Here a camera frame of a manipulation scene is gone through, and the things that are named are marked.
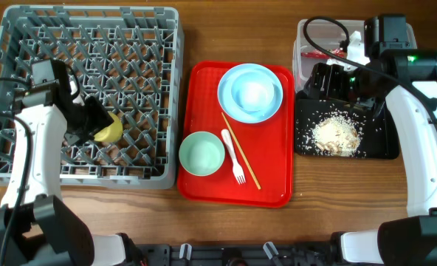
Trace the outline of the light blue small bowl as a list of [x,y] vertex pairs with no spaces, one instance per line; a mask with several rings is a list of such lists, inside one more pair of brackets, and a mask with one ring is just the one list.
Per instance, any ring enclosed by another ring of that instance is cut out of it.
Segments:
[[233,79],[231,95],[245,112],[258,112],[267,108],[274,98],[272,79],[261,71],[242,72]]

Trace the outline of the yellow plastic cup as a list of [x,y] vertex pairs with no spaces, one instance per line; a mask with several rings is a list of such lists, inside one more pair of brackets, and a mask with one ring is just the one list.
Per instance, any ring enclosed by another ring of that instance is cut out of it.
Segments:
[[108,112],[113,120],[106,128],[94,135],[94,141],[103,143],[114,143],[123,136],[123,124],[121,120],[112,112]]

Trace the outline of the large light blue plate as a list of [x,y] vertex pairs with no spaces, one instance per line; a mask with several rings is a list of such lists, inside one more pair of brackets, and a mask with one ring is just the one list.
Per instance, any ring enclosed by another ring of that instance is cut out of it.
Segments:
[[[268,75],[273,82],[274,98],[271,104],[263,111],[245,112],[238,107],[231,95],[233,79],[238,74],[247,71],[261,71]],[[239,64],[229,69],[221,78],[218,84],[217,97],[223,111],[232,119],[242,123],[261,123],[270,119],[281,107],[283,102],[283,87],[276,74],[270,69],[259,64]]]

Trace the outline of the red snack wrapper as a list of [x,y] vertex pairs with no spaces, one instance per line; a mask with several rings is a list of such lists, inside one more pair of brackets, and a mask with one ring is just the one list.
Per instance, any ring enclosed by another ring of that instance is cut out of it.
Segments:
[[[345,58],[347,56],[347,53],[340,49],[334,49],[329,50],[332,55],[336,55],[341,58]],[[330,56],[319,51],[319,50],[312,50],[311,52],[302,52],[300,54],[304,58],[318,58],[318,59],[330,59]]]

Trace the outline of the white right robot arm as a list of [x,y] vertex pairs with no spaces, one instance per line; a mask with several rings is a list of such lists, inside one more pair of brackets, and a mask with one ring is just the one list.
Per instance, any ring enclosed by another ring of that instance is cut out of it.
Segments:
[[304,94],[314,106],[377,98],[396,127],[407,178],[407,217],[333,234],[327,261],[437,265],[437,52],[384,50],[352,71],[318,63]]

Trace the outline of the green saucer bowl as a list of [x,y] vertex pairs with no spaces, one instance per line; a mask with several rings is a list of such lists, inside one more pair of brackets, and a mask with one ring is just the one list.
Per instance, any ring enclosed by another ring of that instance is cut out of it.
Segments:
[[225,157],[224,144],[211,132],[189,134],[179,147],[179,162],[186,172],[205,177],[217,172]]

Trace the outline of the wooden chopstick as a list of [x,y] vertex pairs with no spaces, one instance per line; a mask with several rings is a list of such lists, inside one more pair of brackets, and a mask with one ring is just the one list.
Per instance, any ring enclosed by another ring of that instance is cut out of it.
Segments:
[[262,189],[261,184],[259,183],[258,178],[255,176],[255,173],[254,173],[254,171],[253,171],[253,169],[252,169],[252,167],[251,167],[251,165],[250,165],[250,163],[249,163],[249,161],[248,161],[248,159],[247,159],[247,157],[246,157],[246,155],[244,153],[244,150],[242,149],[242,147],[241,147],[241,145],[240,145],[240,143],[238,141],[238,138],[236,137],[236,135],[235,135],[235,133],[234,133],[234,131],[233,131],[233,129],[232,129],[232,127],[231,127],[227,117],[226,117],[226,115],[224,113],[221,113],[221,116],[222,116],[222,118],[223,118],[223,120],[224,120],[224,122],[225,122],[225,124],[227,126],[226,129],[228,129],[229,132],[230,132],[230,135],[231,135],[231,138],[232,138],[232,142],[233,142],[234,150],[235,150],[235,148],[238,149],[238,153],[241,155],[241,158],[244,161],[244,164],[247,167],[248,172],[251,174],[251,178],[252,178],[253,182],[255,183],[257,189],[261,190]]

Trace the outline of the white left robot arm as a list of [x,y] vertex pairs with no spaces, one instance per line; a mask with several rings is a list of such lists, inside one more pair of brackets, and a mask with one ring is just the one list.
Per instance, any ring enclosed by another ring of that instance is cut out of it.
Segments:
[[124,265],[138,261],[124,233],[91,234],[61,199],[61,147],[113,143],[123,125],[95,97],[71,87],[63,61],[32,64],[33,82],[17,92],[7,117],[16,125],[13,170],[0,207],[0,265]]

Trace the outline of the white plastic fork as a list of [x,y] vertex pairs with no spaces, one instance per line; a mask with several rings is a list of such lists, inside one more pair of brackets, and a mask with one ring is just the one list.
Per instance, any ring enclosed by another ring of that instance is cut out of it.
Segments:
[[232,160],[232,164],[233,164],[233,175],[236,179],[236,181],[238,182],[239,185],[244,184],[246,182],[245,176],[244,176],[244,171],[243,168],[240,166],[236,154],[235,154],[235,150],[233,147],[233,142],[232,142],[232,138],[230,135],[230,132],[228,129],[222,129],[221,130],[221,136],[222,139],[224,141],[225,146],[227,147],[228,153],[230,155],[230,158]]

